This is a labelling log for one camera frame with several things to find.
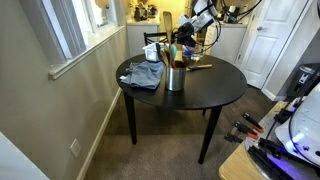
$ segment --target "wall outlet cover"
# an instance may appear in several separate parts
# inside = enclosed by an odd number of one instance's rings
[[[72,151],[72,153],[74,154],[75,157],[78,157],[80,151],[81,151],[81,146],[79,144],[79,141],[76,139],[74,139],[73,143],[70,146],[70,149]]]

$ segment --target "window sill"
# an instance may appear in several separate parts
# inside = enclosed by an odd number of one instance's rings
[[[117,25],[110,25],[110,26],[104,27],[106,30],[100,31],[89,38],[89,47],[87,47],[87,50],[85,52],[75,57],[74,59],[68,60],[66,63],[51,65],[51,70],[49,71],[49,75],[53,79],[58,79],[60,76],[66,73],[69,69],[71,69],[73,66],[78,64],[80,61],[86,58],[93,51],[95,51],[104,43],[106,43],[111,37],[113,37],[118,32],[120,32],[120,30],[122,30],[124,27],[125,26],[117,26]]]

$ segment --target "kitchen cabinet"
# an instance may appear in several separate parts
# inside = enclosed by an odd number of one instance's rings
[[[205,54],[209,54],[231,64],[235,64],[246,29],[247,25],[222,24],[218,42],[205,51]],[[212,24],[207,28],[204,44],[211,44],[216,39],[216,36],[216,27]]]
[[[128,43],[130,57],[144,53],[142,49],[145,46],[143,33],[156,33],[159,31],[157,23],[131,23],[127,24]]]

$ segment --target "light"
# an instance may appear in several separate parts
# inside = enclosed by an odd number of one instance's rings
[[[297,134],[295,137],[293,137],[292,138],[292,140],[289,140],[287,143],[286,143],[286,147],[287,147],[287,149],[290,149],[290,151],[292,151],[292,152],[296,152],[295,151],[295,146],[293,145],[293,143],[292,142],[294,142],[294,143],[297,143],[297,142],[299,142],[300,140],[302,140],[304,138],[304,134],[303,133],[299,133],[299,134]]]

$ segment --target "gray cloth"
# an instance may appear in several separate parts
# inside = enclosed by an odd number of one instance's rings
[[[121,82],[130,84],[132,87],[156,89],[161,80],[163,67],[162,62],[131,63],[127,69],[130,74]]]

